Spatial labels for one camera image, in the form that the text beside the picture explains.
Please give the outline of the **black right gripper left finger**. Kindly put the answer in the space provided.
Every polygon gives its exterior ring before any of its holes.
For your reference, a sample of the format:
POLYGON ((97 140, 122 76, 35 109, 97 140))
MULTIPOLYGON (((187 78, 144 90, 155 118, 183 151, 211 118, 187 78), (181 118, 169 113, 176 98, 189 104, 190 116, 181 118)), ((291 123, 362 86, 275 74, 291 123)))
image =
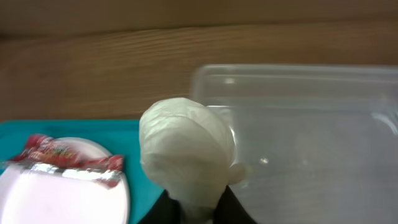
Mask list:
POLYGON ((171 199, 164 190, 138 224, 181 224, 181 217, 179 202, 171 199))

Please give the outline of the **white napkin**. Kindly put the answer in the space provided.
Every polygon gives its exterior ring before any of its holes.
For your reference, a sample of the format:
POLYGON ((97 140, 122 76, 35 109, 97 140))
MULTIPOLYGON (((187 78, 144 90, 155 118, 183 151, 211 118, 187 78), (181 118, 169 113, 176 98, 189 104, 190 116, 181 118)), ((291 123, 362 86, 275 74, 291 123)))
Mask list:
POLYGON ((229 126, 212 110, 187 98, 154 103, 139 122, 146 176, 179 202, 187 223, 205 223, 228 185, 247 166, 235 161, 229 126))

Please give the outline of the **large white round plate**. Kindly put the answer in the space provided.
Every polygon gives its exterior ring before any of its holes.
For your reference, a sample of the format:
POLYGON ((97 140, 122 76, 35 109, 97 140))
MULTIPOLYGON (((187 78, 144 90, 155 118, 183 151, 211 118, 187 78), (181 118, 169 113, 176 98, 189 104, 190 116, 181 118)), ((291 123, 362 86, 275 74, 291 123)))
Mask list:
MULTIPOLYGON (((115 156, 82 138, 58 138, 89 159, 115 156)), ((113 188, 89 180, 6 166, 1 174, 2 224, 127 224, 129 187, 125 175, 113 188)))

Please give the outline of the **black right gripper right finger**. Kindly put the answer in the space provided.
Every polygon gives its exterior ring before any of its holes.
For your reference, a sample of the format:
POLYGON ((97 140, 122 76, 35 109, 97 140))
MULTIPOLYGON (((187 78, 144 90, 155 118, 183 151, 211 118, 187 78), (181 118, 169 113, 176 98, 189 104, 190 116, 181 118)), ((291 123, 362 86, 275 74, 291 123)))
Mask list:
POLYGON ((233 191, 226 187, 213 215, 214 224, 257 224, 240 204, 233 191))

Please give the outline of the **red foil snack wrapper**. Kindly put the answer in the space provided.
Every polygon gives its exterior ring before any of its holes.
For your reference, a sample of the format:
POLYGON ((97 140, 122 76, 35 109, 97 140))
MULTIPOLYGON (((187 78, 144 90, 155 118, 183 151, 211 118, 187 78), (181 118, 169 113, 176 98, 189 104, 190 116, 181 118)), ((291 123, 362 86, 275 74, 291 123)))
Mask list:
POLYGON ((124 158, 115 155, 89 159, 65 140, 33 134, 22 152, 3 164, 69 179, 89 180, 113 188, 123 177, 124 158))

